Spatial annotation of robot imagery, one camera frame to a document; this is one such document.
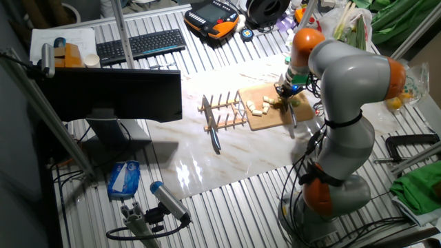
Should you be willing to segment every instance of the paper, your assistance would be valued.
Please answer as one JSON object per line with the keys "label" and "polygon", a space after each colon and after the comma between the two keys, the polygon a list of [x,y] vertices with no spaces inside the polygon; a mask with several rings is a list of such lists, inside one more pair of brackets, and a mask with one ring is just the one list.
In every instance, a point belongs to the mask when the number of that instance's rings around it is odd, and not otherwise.
{"label": "paper", "polygon": [[122,192],[124,188],[124,181],[125,181],[125,168],[127,168],[127,163],[124,164],[123,168],[121,168],[121,171],[118,174],[118,177],[116,177],[115,183],[113,184],[112,189],[118,192]]}
{"label": "paper", "polygon": [[67,43],[75,44],[80,50],[81,59],[89,54],[96,54],[95,31],[92,28],[60,29],[60,30],[32,30],[30,43],[30,60],[37,64],[41,59],[41,47],[45,43],[54,45],[56,38],[63,37]]}

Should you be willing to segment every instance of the metal slotted table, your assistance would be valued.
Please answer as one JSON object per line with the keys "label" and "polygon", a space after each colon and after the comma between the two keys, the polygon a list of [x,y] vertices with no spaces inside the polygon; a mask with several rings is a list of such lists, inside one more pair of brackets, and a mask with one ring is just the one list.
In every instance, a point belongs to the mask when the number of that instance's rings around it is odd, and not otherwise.
{"label": "metal slotted table", "polygon": [[[131,14],[125,17],[129,37],[179,28],[187,43],[186,50],[139,59],[135,61],[135,68],[149,69],[155,65],[176,62],[175,66],[168,68],[170,70],[181,70],[186,75],[288,52],[285,47],[288,34],[279,31],[258,35],[252,43],[243,43],[239,34],[235,33],[233,38],[228,41],[214,41],[213,44],[208,46],[201,43],[199,38],[185,27],[183,15],[187,10],[189,10],[189,6],[179,6]],[[120,39],[115,21],[112,19],[70,25],[66,28],[93,28],[97,43]],[[127,68],[127,64],[113,65],[112,68]],[[384,146],[385,139],[388,136],[429,133],[425,118],[414,107],[404,107],[403,114],[397,115],[396,120],[399,123],[398,131],[377,137],[373,155],[356,172],[369,183],[372,197],[387,192],[393,182],[390,171],[384,165],[373,163],[374,158],[388,157]],[[145,120],[136,121],[148,133]],[[73,121],[69,124],[70,133],[77,138],[80,138],[87,128],[88,124],[84,120]],[[94,132],[91,130],[85,139],[93,136]],[[428,145],[408,145],[399,147],[398,151],[401,156],[410,157],[426,148],[428,148]],[[126,248],[143,246],[139,241],[119,242],[108,240],[105,237],[106,231],[123,227],[123,216],[120,213],[120,208],[123,205],[132,206],[134,201],[138,201],[143,211],[145,211],[156,207],[158,204],[157,199],[149,190],[152,182],[162,180],[153,145],[150,144],[145,149],[138,151],[133,159],[139,161],[141,165],[140,185],[134,199],[125,200],[124,202],[109,200],[106,185],[110,175],[104,174],[99,169],[96,171],[97,185],[91,185],[88,180],[82,183],[77,179],[66,183],[63,188],[63,197],[66,200],[67,226],[72,247]],[[424,163],[414,165],[405,172],[434,161],[436,161],[436,158],[430,158]],[[184,198],[182,200],[183,204],[190,210],[193,223],[189,228],[185,228],[177,234],[160,238],[162,246],[210,248],[288,247],[288,243],[283,238],[283,236],[286,236],[286,232],[278,226],[276,210],[283,183],[290,168],[291,166],[281,167]],[[60,173],[74,170],[77,170],[77,167],[71,165],[62,169]],[[69,247],[57,186],[55,192],[59,207],[63,244],[64,247]],[[332,234],[328,241],[336,242],[346,233],[366,223],[395,216],[400,216],[400,213],[391,204],[391,194],[374,198],[362,209],[339,217],[336,221],[338,233]],[[173,216],[165,217],[164,226],[166,231],[173,230],[178,225],[179,223],[175,221]],[[370,241],[407,227],[408,225],[384,230],[381,234],[370,238]],[[130,236],[131,233],[124,231],[123,235]]]}

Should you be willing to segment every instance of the white marble surface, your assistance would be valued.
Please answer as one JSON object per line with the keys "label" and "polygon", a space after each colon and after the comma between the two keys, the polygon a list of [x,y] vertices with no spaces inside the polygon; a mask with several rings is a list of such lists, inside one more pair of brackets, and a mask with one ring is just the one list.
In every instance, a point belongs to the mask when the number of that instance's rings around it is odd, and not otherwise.
{"label": "white marble surface", "polygon": [[[219,129],[217,134],[222,150],[216,155],[209,133],[203,131],[207,124],[205,114],[197,107],[205,94],[219,93],[234,97],[242,87],[274,83],[286,70],[283,55],[252,61],[234,67],[203,72],[182,78],[183,119],[171,123],[147,121],[163,182],[178,197],[185,198],[207,190],[255,176],[278,167],[292,164],[305,150],[309,137],[321,126],[316,118],[291,127],[273,127],[252,132],[248,124]],[[308,99],[316,101],[312,95]],[[214,118],[221,121],[232,110],[223,107],[213,110]],[[382,103],[363,107],[363,114],[372,122],[377,135],[396,130],[397,123]]]}

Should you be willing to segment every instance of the knife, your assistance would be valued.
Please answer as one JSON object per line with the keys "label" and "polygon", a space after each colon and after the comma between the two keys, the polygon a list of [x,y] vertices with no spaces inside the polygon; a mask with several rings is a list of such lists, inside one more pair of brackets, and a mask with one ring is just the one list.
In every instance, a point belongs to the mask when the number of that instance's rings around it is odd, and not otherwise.
{"label": "knife", "polygon": [[214,122],[215,120],[214,120],[214,116],[213,116],[212,106],[209,104],[205,95],[202,99],[202,102],[203,102],[203,105],[205,108],[205,118],[207,119],[207,123],[209,124],[210,123],[209,119],[210,118],[212,119],[212,124],[208,127],[208,129],[209,129],[209,132],[212,137],[213,147],[214,147],[216,153],[219,154],[219,151],[221,150],[221,144],[219,143],[218,135],[216,134],[218,127],[216,126],[216,124]]}

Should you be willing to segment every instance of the wooden cutting board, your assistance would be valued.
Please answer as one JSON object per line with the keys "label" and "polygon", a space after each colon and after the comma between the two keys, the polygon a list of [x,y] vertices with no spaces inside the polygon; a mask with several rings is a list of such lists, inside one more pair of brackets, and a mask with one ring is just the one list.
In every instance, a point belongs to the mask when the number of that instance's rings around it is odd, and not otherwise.
{"label": "wooden cutting board", "polygon": [[[239,96],[242,99],[243,106],[247,112],[249,128],[252,131],[262,130],[265,128],[276,127],[279,125],[292,124],[291,114],[280,109],[274,109],[272,106],[268,114],[262,116],[254,116],[246,106],[247,101],[252,101],[257,110],[262,110],[263,96],[277,100],[278,94],[273,83],[266,83],[253,87],[239,89]],[[306,96],[301,92],[295,95],[298,105],[294,107],[294,114],[298,122],[311,120],[314,117],[314,111],[311,109]]]}

